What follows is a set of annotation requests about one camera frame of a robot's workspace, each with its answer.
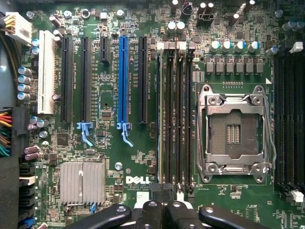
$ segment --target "black pcie slot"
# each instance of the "black pcie slot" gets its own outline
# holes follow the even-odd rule
[[[140,124],[147,123],[147,37],[139,38],[139,115]]]
[[[91,41],[81,38],[81,121],[90,121],[91,110]]]
[[[62,39],[61,58],[61,121],[72,121],[73,41]]]

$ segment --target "blue plastic latch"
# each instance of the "blue plastic latch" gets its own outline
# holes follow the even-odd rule
[[[81,130],[82,141],[87,143],[89,146],[93,146],[93,144],[87,139],[87,136],[89,136],[89,129],[93,128],[93,123],[77,123],[76,128]]]

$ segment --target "silver capacitor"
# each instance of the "silver capacitor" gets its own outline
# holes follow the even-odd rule
[[[30,69],[28,69],[28,68],[20,67],[20,68],[18,69],[18,73],[19,73],[20,75],[29,76],[29,75],[31,75],[32,71],[31,71]]]
[[[36,125],[39,127],[39,128],[46,128],[48,127],[49,125],[49,121],[48,120],[38,120],[38,122],[36,123]]]

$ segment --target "solid capacitor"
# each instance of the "solid capacitor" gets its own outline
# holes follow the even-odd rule
[[[28,69],[28,68],[20,67],[20,68],[18,69],[18,73],[19,73],[20,75],[29,76],[29,75],[31,75],[32,71],[31,71],[30,69]]]
[[[18,84],[18,87],[17,87],[18,91],[26,92],[26,93],[28,93],[30,91],[30,88],[31,88],[30,86],[25,85],[23,83]]]
[[[25,84],[29,84],[31,82],[31,78],[25,76],[25,75],[20,75],[18,76],[18,82],[19,83],[25,83]]]

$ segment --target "capacitor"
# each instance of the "capacitor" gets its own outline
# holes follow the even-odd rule
[[[258,49],[258,42],[252,42],[251,44],[248,45],[248,51],[249,52],[255,52]]]
[[[305,21],[298,21],[296,25],[292,28],[292,31],[297,31],[299,29],[302,29],[304,28],[304,26],[305,26]]]
[[[124,17],[124,11],[122,11],[122,10],[118,10],[118,11],[116,11],[116,16],[118,17],[118,18],[122,18],[122,17]]]
[[[176,30],[176,23],[173,21],[169,22],[167,25],[167,31],[169,33],[173,33],[173,32],[175,32],[175,30]]]
[[[210,45],[210,51],[211,52],[216,52],[217,49],[219,48],[220,43],[218,41],[213,41],[212,44]]]
[[[57,37],[60,37],[60,38],[63,38],[63,35],[61,34],[61,32],[59,32],[59,30],[54,30],[53,35],[57,36]]]
[[[33,125],[33,124],[28,125],[28,130],[38,130],[38,129],[39,129],[39,127],[36,125]]]
[[[17,95],[17,98],[19,100],[29,101],[31,99],[31,96],[30,96],[30,94],[19,92],[18,95]]]
[[[62,47],[62,40],[60,37],[54,37],[53,40],[55,41],[56,45],[61,48]]]
[[[246,47],[245,42],[238,42],[236,45],[234,45],[234,51],[241,52],[245,47]]]
[[[48,120],[38,120],[37,124],[36,124],[39,128],[46,128],[49,125],[49,121]]]
[[[185,28],[185,23],[183,21],[177,23],[177,32],[183,32],[184,28]]]
[[[33,154],[26,154],[24,159],[27,161],[35,160],[39,157],[39,153],[33,153]]]
[[[39,132],[38,136],[42,139],[45,139],[48,136],[48,132],[43,130],[43,131]]]
[[[239,19],[239,14],[235,13],[233,17],[229,20],[229,25],[234,26],[237,20]]]
[[[61,96],[59,94],[54,94],[54,95],[52,95],[52,100],[53,101],[60,101],[61,100]]]
[[[29,84],[31,82],[31,78],[25,76],[25,75],[20,75],[18,76],[18,82],[19,83],[25,83],[25,84]]]
[[[61,26],[61,22],[60,22],[57,18],[55,18],[53,15],[51,15],[51,16],[49,17],[49,20],[50,20],[50,22],[52,22],[52,24],[53,24],[55,27],[60,27],[60,26]]]
[[[65,17],[65,19],[70,19],[72,17],[72,12],[69,10],[65,10],[63,12],[63,16]]]
[[[172,0],[171,12],[172,13],[176,13],[177,8],[178,8],[178,0]]]
[[[254,6],[254,4],[255,4],[254,0],[247,1],[246,6],[244,7],[244,13],[249,12],[252,9],[252,7]]]
[[[277,49],[276,46],[273,46],[272,48],[270,48],[270,49],[268,49],[268,50],[266,51],[266,53],[267,53],[268,55],[274,55],[274,54],[276,54],[277,52],[278,52],[278,49]]]
[[[30,91],[30,88],[31,88],[30,86],[23,84],[23,83],[20,83],[17,86],[18,91],[25,92],[25,93],[28,93]]]
[[[38,39],[32,40],[32,45],[33,45],[34,47],[39,47],[39,40],[38,40]]]
[[[231,47],[231,42],[226,41],[226,42],[224,42],[224,43],[222,44],[221,50],[222,50],[223,52],[227,52],[227,51],[229,51],[230,47]]]
[[[39,118],[37,116],[32,116],[30,118],[30,123],[35,125],[38,122]]]
[[[30,146],[24,149],[24,153],[25,154],[33,154],[36,153],[40,150],[40,148],[38,146]]]
[[[37,48],[37,47],[34,47],[34,48],[32,48],[32,54],[33,55],[38,55],[39,54],[39,48]]]
[[[30,69],[28,69],[28,68],[20,67],[20,68],[18,69],[18,73],[19,73],[20,75],[29,76],[29,75],[31,75],[32,71],[31,71]]]
[[[197,11],[197,15],[199,14],[203,14],[206,8],[206,4],[204,2],[200,3],[198,11]]]
[[[282,29],[284,31],[289,31],[289,30],[291,30],[295,26],[296,26],[296,21],[295,20],[290,20],[289,22],[287,22],[284,25],[282,25]]]
[[[211,13],[212,13],[213,7],[214,7],[214,4],[213,4],[213,3],[211,3],[211,2],[208,3],[207,7],[205,8],[204,13],[205,13],[205,14],[211,14]]]

